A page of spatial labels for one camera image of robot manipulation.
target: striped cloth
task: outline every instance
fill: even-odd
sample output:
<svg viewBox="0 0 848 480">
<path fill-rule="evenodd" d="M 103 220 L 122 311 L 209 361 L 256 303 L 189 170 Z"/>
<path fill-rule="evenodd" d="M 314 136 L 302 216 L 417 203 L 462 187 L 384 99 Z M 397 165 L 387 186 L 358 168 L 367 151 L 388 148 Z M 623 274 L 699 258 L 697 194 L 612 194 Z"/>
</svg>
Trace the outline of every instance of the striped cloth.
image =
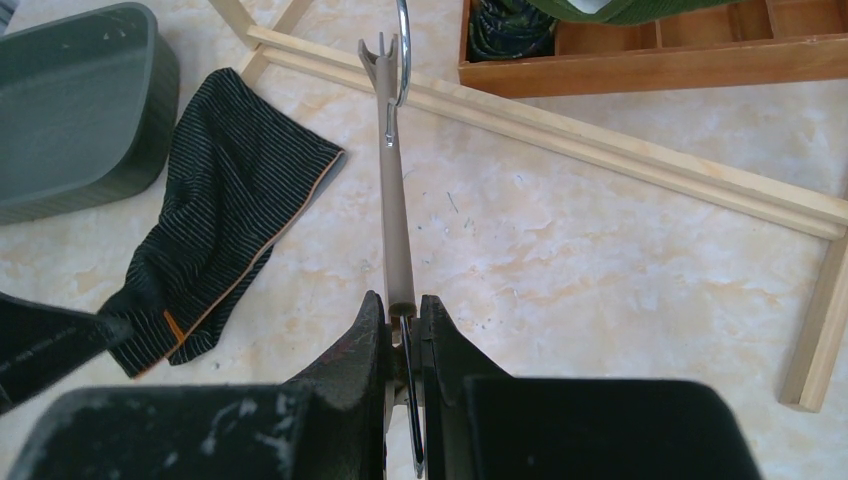
<svg viewBox="0 0 848 480">
<path fill-rule="evenodd" d="M 171 145 L 159 223 L 136 249 L 124 287 L 100 310 L 135 334 L 111 349 L 127 375 L 217 344 L 272 245 L 335 175 L 342 149 L 213 72 Z"/>
</svg>

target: wooden frame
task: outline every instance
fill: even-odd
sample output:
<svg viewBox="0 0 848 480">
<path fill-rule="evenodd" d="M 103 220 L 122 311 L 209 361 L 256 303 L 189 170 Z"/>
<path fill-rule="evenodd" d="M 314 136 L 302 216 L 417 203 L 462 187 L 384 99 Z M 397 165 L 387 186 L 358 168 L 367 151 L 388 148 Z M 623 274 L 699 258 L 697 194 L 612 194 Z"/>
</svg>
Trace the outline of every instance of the wooden frame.
<svg viewBox="0 0 848 480">
<path fill-rule="evenodd" d="M 312 0 L 292 0 L 272 29 L 245 21 L 238 0 L 210 0 L 253 50 L 239 73 L 253 86 L 274 63 L 373 91 L 359 59 L 290 33 Z M 848 201 L 605 130 L 539 108 L 414 73 L 407 102 L 655 185 L 827 240 L 833 240 L 816 283 L 780 401 L 821 409 L 848 320 Z"/>
</svg>

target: white marble surface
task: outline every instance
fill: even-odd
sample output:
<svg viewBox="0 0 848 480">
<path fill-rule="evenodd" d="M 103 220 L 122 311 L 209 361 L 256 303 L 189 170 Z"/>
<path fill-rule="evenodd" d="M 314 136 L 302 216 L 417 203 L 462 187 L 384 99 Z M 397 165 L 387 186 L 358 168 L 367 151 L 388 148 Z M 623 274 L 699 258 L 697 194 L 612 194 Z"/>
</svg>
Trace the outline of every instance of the white marble surface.
<svg viewBox="0 0 848 480">
<path fill-rule="evenodd" d="M 108 3 L 24 1 L 10 31 Z M 203 0 L 143 3 L 180 59 L 181 107 L 246 51 Z M 267 24 L 285 0 L 245 3 Z M 411 3 L 415 68 L 456 81 L 460 0 Z M 295 34 L 353 52 L 395 29 L 391 0 L 315 0 Z M 278 67 L 257 90 L 343 145 L 345 170 L 282 239 L 217 348 L 136 382 L 95 359 L 0 417 L 0 474 L 62 392 L 281 381 L 349 326 L 367 289 L 382 290 L 373 98 Z M 822 192 L 846 186 L 848 81 L 527 102 Z M 440 295 L 494 360 L 517 375 L 699 380 L 734 410 L 767 478 L 845 478 L 848 356 L 820 414 L 776 401 L 824 242 L 429 113 L 400 117 L 416 290 Z M 163 191 L 164 176 L 122 202 L 0 227 L 0 290 L 96 310 Z M 396 479 L 413 477 L 401 413 Z"/>
</svg>

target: wooden box compartment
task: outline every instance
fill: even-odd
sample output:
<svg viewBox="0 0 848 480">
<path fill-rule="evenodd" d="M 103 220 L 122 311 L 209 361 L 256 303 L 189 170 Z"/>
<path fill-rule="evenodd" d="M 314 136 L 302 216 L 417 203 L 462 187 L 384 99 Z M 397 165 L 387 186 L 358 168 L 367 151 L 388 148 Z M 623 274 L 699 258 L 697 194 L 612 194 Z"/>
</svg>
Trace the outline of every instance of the wooden box compartment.
<svg viewBox="0 0 848 480">
<path fill-rule="evenodd" d="M 471 63 L 465 0 L 463 85 L 504 97 L 848 77 L 848 0 L 746 0 L 632 27 L 560 22 L 555 54 Z"/>
</svg>

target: green fabric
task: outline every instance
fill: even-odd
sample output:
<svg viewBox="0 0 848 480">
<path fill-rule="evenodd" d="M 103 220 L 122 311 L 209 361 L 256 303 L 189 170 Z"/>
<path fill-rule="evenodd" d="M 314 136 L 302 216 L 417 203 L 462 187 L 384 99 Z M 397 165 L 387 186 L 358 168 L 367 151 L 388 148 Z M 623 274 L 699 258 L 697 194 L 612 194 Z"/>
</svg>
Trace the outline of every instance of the green fabric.
<svg viewBox="0 0 848 480">
<path fill-rule="evenodd" d="M 568 0 L 527 0 L 548 15 L 575 23 L 638 25 L 658 18 L 739 0 L 612 0 L 597 13 L 584 13 Z"/>
<path fill-rule="evenodd" d="M 471 12 L 472 62 L 554 54 L 557 20 L 527 0 L 483 0 Z"/>
</svg>

